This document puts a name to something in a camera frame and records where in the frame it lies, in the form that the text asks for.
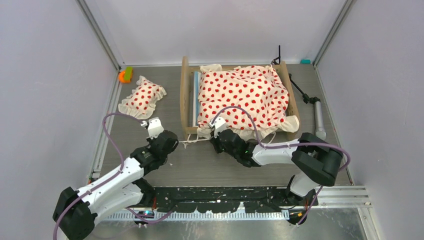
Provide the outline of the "blue striped mattress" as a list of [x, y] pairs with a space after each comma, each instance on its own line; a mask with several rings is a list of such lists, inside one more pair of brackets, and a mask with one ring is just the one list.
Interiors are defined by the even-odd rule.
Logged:
[[198, 116], [199, 116], [199, 87], [200, 87], [201, 73], [195, 71], [193, 73], [193, 115], [192, 115], [192, 125], [194, 127], [198, 126]]

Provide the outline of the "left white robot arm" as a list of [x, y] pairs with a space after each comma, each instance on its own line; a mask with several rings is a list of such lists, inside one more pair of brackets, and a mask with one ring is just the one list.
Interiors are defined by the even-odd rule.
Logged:
[[164, 165], [179, 141], [158, 117], [141, 120], [140, 125], [148, 132], [146, 146], [121, 157], [119, 166], [92, 183], [78, 189], [67, 187], [60, 193], [52, 215], [53, 239], [61, 230], [69, 240], [83, 240], [111, 214], [137, 204], [148, 207], [153, 202], [154, 190], [144, 176]]

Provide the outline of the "strawberry print small pillow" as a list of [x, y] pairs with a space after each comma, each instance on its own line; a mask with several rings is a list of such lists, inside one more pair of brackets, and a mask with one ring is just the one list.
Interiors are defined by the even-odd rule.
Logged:
[[166, 96], [167, 92], [161, 85], [151, 82], [142, 75], [139, 76], [136, 85], [131, 94], [118, 104], [118, 111], [138, 120], [146, 120], [153, 115], [156, 103]]

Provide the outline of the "strawberry print ruffled blanket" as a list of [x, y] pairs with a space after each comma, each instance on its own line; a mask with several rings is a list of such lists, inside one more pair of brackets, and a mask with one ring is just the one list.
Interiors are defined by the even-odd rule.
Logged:
[[289, 93], [273, 65], [199, 66], [199, 115], [197, 135], [209, 138], [208, 123], [219, 116], [243, 139], [260, 139], [274, 132], [295, 134], [300, 124], [295, 115], [287, 115]]

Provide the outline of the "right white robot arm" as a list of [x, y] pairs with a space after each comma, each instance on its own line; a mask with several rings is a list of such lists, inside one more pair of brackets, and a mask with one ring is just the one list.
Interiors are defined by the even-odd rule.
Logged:
[[291, 177], [284, 193], [291, 205], [299, 205], [318, 186], [332, 187], [335, 184], [344, 152], [309, 132], [287, 142], [261, 143], [242, 139], [221, 117], [210, 122], [209, 126], [212, 128], [210, 142], [215, 151], [232, 156], [245, 167], [297, 166], [300, 173]]

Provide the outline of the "wooden pet bed frame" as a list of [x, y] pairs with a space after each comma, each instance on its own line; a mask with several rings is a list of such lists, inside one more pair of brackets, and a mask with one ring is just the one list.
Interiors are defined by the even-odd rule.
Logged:
[[[298, 123], [301, 123], [301, 116], [299, 113], [299, 109], [297, 106], [297, 101], [294, 96], [294, 90], [292, 87], [292, 83], [289, 77], [289, 71], [287, 69], [287, 64], [285, 61], [281, 61], [280, 64], [274, 64], [273, 68], [278, 73], [282, 84], [285, 86], [289, 93], [288, 106], [286, 108], [286, 114], [288, 116], [296, 116]], [[193, 76], [194, 71], [199, 70], [199, 65], [189, 65], [189, 58], [185, 55], [182, 57], [181, 62], [181, 77], [180, 77], [180, 91], [179, 91], [179, 109], [180, 109], [180, 120], [182, 126], [183, 136], [188, 138], [189, 136], [193, 136], [197, 133], [197, 127], [192, 126], [192, 114], [191, 112], [194, 110], [193, 101], [191, 98], [193, 97]]]

